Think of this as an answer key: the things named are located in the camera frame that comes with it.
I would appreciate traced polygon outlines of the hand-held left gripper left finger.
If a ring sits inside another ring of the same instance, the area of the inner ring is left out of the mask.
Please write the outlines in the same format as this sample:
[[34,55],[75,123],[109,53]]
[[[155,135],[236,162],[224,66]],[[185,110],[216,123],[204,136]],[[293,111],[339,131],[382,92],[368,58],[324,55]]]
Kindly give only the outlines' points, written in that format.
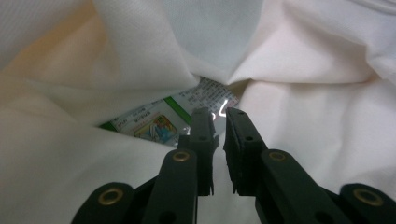
[[196,224],[198,198],[214,192],[213,155],[219,137],[206,107],[191,115],[190,133],[168,152],[150,194],[142,224]]

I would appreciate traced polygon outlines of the white cloth bag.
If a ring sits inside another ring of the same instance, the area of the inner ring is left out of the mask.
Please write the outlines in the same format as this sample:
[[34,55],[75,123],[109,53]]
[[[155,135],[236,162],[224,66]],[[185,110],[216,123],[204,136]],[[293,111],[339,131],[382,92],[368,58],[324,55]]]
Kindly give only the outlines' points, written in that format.
[[154,177],[167,147],[103,124],[202,78],[322,187],[396,200],[396,0],[0,0],[0,224]]

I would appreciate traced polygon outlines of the white green printed packet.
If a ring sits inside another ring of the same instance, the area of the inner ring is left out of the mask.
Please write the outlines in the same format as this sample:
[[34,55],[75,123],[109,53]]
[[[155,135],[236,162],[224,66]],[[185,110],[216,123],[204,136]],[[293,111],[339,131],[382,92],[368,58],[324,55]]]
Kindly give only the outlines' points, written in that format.
[[100,128],[175,147],[190,133],[192,112],[207,107],[216,133],[225,131],[226,108],[237,107],[238,98],[224,85],[202,78],[197,87],[142,105],[100,125]]

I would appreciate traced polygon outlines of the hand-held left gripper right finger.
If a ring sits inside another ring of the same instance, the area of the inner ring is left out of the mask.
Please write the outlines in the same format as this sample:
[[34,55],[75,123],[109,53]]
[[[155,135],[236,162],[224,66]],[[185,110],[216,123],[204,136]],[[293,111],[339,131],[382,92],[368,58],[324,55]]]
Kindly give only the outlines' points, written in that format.
[[265,145],[246,112],[226,110],[224,150],[233,191],[255,198],[262,224],[351,224],[297,160]]

